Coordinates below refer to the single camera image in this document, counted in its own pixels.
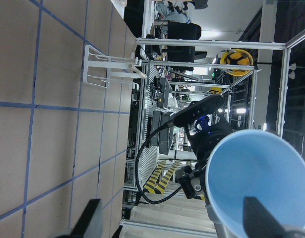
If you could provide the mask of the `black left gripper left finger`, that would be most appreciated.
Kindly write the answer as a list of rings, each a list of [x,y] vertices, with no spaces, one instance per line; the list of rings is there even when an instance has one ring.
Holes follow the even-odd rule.
[[[69,238],[101,238],[103,233],[103,206],[101,199],[90,199]]]

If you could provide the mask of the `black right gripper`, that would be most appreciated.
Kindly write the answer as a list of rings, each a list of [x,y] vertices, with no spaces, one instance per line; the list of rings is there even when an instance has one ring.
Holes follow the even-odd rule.
[[[219,117],[216,124],[209,125],[209,117],[203,116],[195,122],[195,134],[187,132],[187,138],[197,158],[194,169],[186,165],[176,171],[176,178],[188,199],[206,194],[205,169],[214,147],[233,132],[225,117]]]

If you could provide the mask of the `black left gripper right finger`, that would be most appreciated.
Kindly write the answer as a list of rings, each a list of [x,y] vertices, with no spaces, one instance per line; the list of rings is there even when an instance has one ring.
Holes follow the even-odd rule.
[[[286,231],[256,197],[244,198],[243,228],[248,238],[295,237],[295,232]]]

